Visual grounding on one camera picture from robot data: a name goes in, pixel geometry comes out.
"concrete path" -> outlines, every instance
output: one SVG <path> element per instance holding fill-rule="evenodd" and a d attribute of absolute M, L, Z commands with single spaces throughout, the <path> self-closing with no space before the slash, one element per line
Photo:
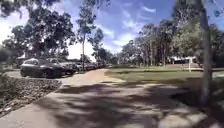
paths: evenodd
<path fill-rule="evenodd" d="M 169 95 L 168 85 L 136 85 L 91 71 L 61 79 L 63 87 L 0 118 L 1 128 L 221 128 Z"/>

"sky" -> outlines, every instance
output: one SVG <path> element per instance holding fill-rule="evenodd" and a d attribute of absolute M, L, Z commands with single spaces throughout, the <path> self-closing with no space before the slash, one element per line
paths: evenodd
<path fill-rule="evenodd" d="M 144 24 L 159 24 L 163 19 L 170 19 L 172 7 L 175 0 L 111 0 L 110 5 L 103 6 L 96 10 L 97 19 L 95 25 L 103 30 L 103 47 L 112 53 L 121 51 L 122 46 L 129 40 L 138 36 Z M 217 0 L 220 7 L 224 7 L 223 0 Z M 73 30 L 77 30 L 76 20 L 78 19 L 79 6 L 81 0 L 61 0 L 49 9 L 61 14 L 67 12 L 71 15 Z M 211 17 L 209 22 L 216 23 L 224 30 L 224 16 L 214 17 L 214 10 L 217 6 L 206 4 L 208 15 Z M 16 25 L 24 25 L 28 19 L 26 9 L 22 9 L 22 17 L 18 13 L 13 13 L 7 18 L 0 18 L 0 42 L 11 34 L 11 29 Z M 91 56 L 93 49 L 91 44 L 85 44 L 85 54 Z M 81 44 L 69 47 L 68 58 L 80 58 L 82 54 Z"/>

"car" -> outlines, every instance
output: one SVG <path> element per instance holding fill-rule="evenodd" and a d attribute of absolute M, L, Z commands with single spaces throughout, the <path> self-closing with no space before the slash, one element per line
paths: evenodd
<path fill-rule="evenodd" d="M 48 58 L 48 61 L 54 64 L 61 65 L 64 68 L 64 74 L 65 75 L 74 75 L 75 72 L 78 71 L 78 68 L 75 64 L 72 62 L 66 62 L 66 60 L 61 58 Z"/>
<path fill-rule="evenodd" d="M 89 63 L 89 67 L 90 67 L 90 70 L 95 70 L 96 69 L 94 63 Z"/>
<path fill-rule="evenodd" d="M 75 62 L 74 64 L 77 66 L 79 71 L 82 71 L 82 63 L 81 62 Z"/>
<path fill-rule="evenodd" d="M 64 68 L 45 59 L 28 59 L 20 66 L 22 77 L 56 78 L 63 75 Z"/>
<path fill-rule="evenodd" d="M 91 63 L 85 63 L 85 67 L 87 68 L 88 71 L 92 70 Z"/>

